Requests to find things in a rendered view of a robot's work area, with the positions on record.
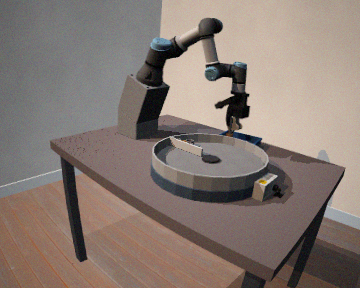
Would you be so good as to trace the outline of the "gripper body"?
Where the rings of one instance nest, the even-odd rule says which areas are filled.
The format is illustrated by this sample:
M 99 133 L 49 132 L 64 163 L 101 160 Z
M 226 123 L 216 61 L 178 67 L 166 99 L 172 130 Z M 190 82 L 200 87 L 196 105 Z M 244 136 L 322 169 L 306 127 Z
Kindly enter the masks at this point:
M 249 97 L 249 94 L 246 92 L 243 94 L 233 91 L 231 91 L 231 94 L 234 95 L 235 101 L 229 103 L 227 111 L 230 109 L 229 113 L 235 118 L 244 119 L 249 117 L 250 106 L 247 105 L 247 97 Z M 242 115 L 239 110 L 242 111 Z

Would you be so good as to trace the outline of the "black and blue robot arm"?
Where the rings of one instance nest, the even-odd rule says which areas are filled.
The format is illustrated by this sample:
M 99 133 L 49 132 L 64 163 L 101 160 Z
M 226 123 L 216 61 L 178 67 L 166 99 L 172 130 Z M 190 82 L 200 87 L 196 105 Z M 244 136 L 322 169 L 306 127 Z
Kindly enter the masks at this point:
M 161 86 L 166 59 L 181 56 L 189 46 L 201 40 L 206 60 L 206 79 L 216 81 L 223 76 L 232 78 L 232 91 L 245 93 L 247 64 L 234 62 L 232 65 L 218 61 L 214 34 L 221 32 L 221 28 L 223 29 L 223 24 L 219 19 L 204 18 L 197 27 L 182 36 L 175 36 L 170 41 L 165 38 L 154 38 L 146 61 L 138 71 L 140 73 L 137 72 L 136 79 L 148 86 Z

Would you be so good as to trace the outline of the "blue open crate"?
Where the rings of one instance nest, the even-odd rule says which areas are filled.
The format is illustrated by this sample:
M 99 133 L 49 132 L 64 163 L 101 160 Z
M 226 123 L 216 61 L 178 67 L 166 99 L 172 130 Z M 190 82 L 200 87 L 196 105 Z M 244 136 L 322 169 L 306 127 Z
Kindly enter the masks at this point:
M 219 134 L 219 135 L 224 135 L 226 136 L 226 133 L 229 133 L 228 130 Z M 261 148 L 261 140 L 262 138 L 260 137 L 256 137 L 256 136 L 251 136 L 251 135 L 247 135 L 247 134 L 243 134 L 243 133 L 238 133 L 238 132 L 234 132 L 233 134 L 233 138 L 237 138 L 237 139 L 241 139 L 241 140 L 244 140 L 244 141 L 247 141 L 249 143 L 252 143 L 256 146 L 259 146 Z M 260 143 L 259 143 L 260 142 Z

